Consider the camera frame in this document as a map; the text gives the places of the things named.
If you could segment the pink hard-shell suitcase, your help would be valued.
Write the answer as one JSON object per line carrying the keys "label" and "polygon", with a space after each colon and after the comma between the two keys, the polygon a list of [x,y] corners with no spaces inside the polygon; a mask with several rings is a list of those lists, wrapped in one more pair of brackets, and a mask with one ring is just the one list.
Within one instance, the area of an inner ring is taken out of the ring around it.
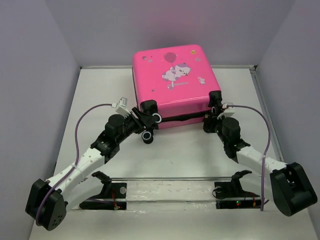
{"label": "pink hard-shell suitcase", "polygon": [[138,109],[160,115],[160,123],[142,133],[146,144],[154,130],[200,123],[222,111],[222,90],[198,44],[138,51],[132,76]]}

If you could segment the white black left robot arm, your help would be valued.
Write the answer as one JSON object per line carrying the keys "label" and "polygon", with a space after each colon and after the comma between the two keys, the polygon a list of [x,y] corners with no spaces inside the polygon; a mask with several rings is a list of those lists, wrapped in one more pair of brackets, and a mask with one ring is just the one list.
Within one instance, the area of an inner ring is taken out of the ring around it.
{"label": "white black left robot arm", "polygon": [[54,230],[65,218],[71,201],[71,191],[90,173],[111,160],[120,150],[122,143],[131,134],[140,134],[162,121],[158,113],[141,112],[136,107],[125,115],[116,113],[108,118],[104,130],[80,154],[77,145],[74,163],[47,180],[36,180],[30,189],[25,212],[37,226],[48,231]]}

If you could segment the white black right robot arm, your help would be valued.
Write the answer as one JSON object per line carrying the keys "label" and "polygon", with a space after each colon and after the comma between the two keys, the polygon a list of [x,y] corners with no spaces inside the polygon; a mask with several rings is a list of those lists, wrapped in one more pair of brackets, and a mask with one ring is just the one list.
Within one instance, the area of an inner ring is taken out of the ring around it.
{"label": "white black right robot arm", "polygon": [[240,124],[232,115],[228,109],[213,111],[203,120],[204,131],[218,135],[227,157],[249,168],[231,177],[231,192],[235,196],[255,193],[262,201],[274,202],[287,217],[316,204],[318,197],[304,168],[297,162],[288,164],[255,150],[241,138]]}

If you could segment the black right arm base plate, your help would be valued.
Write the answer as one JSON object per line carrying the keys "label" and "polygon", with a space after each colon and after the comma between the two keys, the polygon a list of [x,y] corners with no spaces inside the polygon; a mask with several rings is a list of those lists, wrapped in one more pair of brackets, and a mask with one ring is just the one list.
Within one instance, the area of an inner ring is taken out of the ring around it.
{"label": "black right arm base plate", "polygon": [[259,195],[244,191],[231,181],[216,181],[212,196],[218,210],[258,209],[262,204]]}

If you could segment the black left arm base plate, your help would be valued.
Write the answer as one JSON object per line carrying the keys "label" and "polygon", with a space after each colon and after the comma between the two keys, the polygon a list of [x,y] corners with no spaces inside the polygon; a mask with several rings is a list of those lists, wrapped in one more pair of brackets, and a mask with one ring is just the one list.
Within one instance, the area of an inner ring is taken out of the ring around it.
{"label": "black left arm base plate", "polygon": [[79,204],[82,210],[124,211],[127,209],[127,183],[105,184],[98,195],[91,196]]}

